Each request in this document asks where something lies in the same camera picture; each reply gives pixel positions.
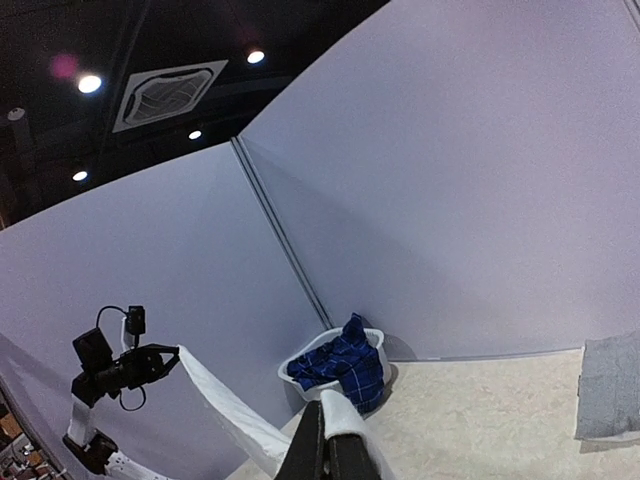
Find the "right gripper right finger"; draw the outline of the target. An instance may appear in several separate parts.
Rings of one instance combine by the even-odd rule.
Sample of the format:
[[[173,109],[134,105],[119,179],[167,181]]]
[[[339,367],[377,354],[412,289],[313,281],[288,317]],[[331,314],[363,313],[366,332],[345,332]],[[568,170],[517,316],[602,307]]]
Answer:
[[[328,475],[331,480],[381,480],[364,440],[355,434],[334,436],[325,442],[328,448]]]

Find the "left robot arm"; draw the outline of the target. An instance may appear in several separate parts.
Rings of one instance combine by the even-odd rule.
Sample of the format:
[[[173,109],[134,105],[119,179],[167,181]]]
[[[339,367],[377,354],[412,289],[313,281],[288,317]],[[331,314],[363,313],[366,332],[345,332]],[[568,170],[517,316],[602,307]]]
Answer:
[[[180,362],[179,348],[160,344],[127,345],[119,357],[102,331],[94,328],[73,340],[81,373],[71,384],[72,413],[63,443],[85,469],[112,479],[154,479],[164,476],[129,458],[94,425],[93,409],[108,396],[122,400],[124,390],[139,390],[169,375]]]

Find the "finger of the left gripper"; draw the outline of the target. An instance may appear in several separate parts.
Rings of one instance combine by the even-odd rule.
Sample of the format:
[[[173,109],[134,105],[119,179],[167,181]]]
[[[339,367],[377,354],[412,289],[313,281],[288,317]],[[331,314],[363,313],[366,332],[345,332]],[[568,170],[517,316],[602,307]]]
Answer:
[[[153,343],[153,344],[144,345],[142,349],[148,355],[151,355],[151,354],[157,354],[157,355],[168,354],[172,356],[179,355],[179,348],[177,346],[168,346],[168,345]]]
[[[158,354],[159,367],[156,372],[156,379],[166,378],[171,371],[180,363],[179,350],[163,350]]]

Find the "white t-shirt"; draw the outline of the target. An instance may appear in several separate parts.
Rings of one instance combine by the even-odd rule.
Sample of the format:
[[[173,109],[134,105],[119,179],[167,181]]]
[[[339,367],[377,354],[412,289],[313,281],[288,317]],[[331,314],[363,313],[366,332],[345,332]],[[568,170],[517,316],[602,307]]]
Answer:
[[[212,406],[218,422],[242,450],[271,477],[280,473],[292,439],[267,422],[211,373],[185,346],[180,345],[180,363],[196,389]],[[363,443],[364,457],[373,467],[374,476],[385,477],[384,461],[359,412],[336,390],[320,394],[320,419],[325,431],[321,441],[354,435]]]

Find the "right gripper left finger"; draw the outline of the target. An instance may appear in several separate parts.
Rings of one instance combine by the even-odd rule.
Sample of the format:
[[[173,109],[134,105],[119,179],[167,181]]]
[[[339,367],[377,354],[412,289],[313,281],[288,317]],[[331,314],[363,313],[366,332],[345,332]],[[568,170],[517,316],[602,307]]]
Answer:
[[[321,480],[325,472],[324,416],[319,401],[309,402],[275,480]]]

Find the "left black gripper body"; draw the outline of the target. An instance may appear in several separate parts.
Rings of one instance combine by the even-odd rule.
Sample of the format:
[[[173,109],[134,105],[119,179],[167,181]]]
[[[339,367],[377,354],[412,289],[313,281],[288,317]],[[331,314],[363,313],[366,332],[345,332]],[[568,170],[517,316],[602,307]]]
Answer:
[[[72,341],[82,372],[71,384],[72,395],[89,408],[105,395],[117,399],[123,389],[135,390],[158,381],[157,354],[148,355],[139,346],[113,357],[113,351],[99,328]]]

